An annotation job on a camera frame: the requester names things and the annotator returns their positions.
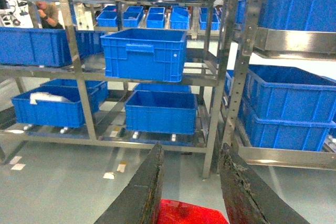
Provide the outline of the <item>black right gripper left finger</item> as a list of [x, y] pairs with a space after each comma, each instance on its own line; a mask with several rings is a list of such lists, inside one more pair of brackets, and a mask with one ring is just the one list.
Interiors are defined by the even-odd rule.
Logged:
[[156, 223], [164, 177], [164, 150], [157, 142], [120, 195], [95, 223]]

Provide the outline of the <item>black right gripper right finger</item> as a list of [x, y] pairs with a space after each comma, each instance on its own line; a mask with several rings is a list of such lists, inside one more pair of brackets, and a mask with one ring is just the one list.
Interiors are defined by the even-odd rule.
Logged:
[[220, 151], [219, 173], [230, 223], [308, 223], [226, 143]]

